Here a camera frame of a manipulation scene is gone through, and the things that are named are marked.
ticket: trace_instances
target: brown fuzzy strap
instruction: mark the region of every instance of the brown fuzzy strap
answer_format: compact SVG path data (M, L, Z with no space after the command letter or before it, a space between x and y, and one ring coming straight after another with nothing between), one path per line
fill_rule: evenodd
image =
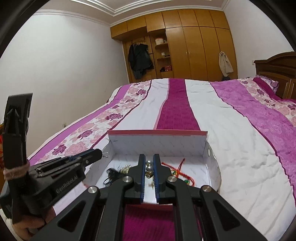
M10 181L12 179L17 179L20 177L23 177L26 175L26 173L29 171L30 168L30 162L27 161L27 163L20 167L14 167L12 169L4 168L3 174L4 179L6 181Z

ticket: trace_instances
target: wooden headboard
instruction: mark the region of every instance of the wooden headboard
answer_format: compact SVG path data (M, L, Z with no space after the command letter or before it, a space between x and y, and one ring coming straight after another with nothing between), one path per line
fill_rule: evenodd
M256 60L256 72L279 82L276 95L296 99L296 52L275 55L267 60Z

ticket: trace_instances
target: white container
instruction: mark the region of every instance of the white container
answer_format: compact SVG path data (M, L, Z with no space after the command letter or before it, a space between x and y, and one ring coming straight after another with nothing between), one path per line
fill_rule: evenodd
M164 44L164 40L163 40L163 38L157 38L157 39L155 39L155 43L156 43L156 45L160 45L160 44Z
M215 191L221 186L221 173L214 153L207 142L206 131L179 130L112 130L108 131L110 142L103 149L108 157L95 162L83 183L85 186L105 187L107 169L120 170L125 165L136 166L139 154L152 160L155 153L160 160L176 169L185 158L181 172L192 177L195 187L210 185ZM151 186L153 178L145 177L144 203L157 204Z

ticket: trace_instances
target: hand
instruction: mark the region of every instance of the hand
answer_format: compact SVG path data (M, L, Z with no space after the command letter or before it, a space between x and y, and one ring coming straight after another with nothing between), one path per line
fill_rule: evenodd
M33 236L33 234L31 234L28 229L41 228L46 223L49 223L55 216L56 213L54 211L54 208L52 207L46 213L45 220L29 215L23 215L22 220L18 223L13 224L12 227L21 239L27 241Z

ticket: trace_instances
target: dark coat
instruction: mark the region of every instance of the dark coat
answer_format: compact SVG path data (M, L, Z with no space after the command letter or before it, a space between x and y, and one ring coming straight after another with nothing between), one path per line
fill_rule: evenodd
M136 80L141 79L146 74L147 69L154 68L147 48L148 45L145 44L133 44L130 46L128 61L130 62Z

